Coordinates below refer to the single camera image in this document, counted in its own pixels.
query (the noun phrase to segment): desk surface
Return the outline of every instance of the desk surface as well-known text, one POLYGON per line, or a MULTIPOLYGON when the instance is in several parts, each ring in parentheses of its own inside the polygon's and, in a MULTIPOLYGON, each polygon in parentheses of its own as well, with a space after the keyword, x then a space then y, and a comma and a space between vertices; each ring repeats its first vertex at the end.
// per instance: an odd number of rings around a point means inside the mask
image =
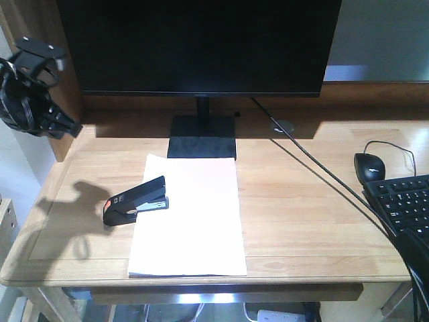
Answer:
MULTIPOLYGON (((353 109, 273 114, 295 121, 300 143, 358 193, 353 155, 369 140, 388 140, 413 150, 418 174, 429 172, 426 112, 396 119, 384 117, 395 115, 391 111, 364 112, 377 119, 357 116, 361 111, 353 109), (305 138, 311 129, 314 136, 305 138)), ((256 109, 236 118, 248 276, 128 278, 134 224, 105 227, 102 206, 109 196, 141 183, 147 154, 166 156, 168 139, 162 136, 168 134, 170 114, 89 114, 66 160, 54 165, 42 187, 3 266, 2 283, 96 287, 408 280, 397 252, 361 214, 368 211, 291 142, 271 134, 269 120, 256 109)), ((410 160, 401 151, 374 144, 368 152, 385 160, 388 178, 412 175, 410 160)))

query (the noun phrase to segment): monitor stand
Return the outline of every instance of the monitor stand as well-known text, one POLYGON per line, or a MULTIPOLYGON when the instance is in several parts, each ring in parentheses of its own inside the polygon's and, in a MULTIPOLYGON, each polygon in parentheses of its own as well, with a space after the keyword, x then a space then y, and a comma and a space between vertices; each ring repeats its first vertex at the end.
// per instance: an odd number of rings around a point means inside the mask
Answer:
POLYGON ((208 97, 197 97, 197 115, 173 118, 167 158, 237 158, 233 116, 210 116, 208 97))

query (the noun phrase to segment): computer mouse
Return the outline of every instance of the computer mouse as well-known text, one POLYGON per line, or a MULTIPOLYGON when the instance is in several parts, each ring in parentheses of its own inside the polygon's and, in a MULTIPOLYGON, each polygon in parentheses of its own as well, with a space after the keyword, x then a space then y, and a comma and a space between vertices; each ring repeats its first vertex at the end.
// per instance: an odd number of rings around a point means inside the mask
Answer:
POLYGON ((355 154, 355 170, 361 184, 384 180, 386 174, 383 161, 378 156, 368 153, 355 154))

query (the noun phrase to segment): stack of paper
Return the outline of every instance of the stack of paper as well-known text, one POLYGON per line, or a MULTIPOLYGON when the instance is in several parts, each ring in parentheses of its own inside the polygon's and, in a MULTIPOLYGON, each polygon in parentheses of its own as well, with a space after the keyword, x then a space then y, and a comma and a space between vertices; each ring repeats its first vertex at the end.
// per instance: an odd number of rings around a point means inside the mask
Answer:
POLYGON ((128 274, 247 274, 233 158, 149 155, 143 181, 166 178, 170 208, 139 213, 128 274))

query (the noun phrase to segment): black stapler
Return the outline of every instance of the black stapler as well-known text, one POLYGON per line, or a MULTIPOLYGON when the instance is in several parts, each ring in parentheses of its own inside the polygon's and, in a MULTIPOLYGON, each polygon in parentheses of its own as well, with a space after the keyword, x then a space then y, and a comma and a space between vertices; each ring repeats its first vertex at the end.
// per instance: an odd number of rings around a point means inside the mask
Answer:
POLYGON ((109 198, 103 207, 103 223, 108 226, 135 223, 139 212, 167 208, 166 180, 160 176, 109 198))

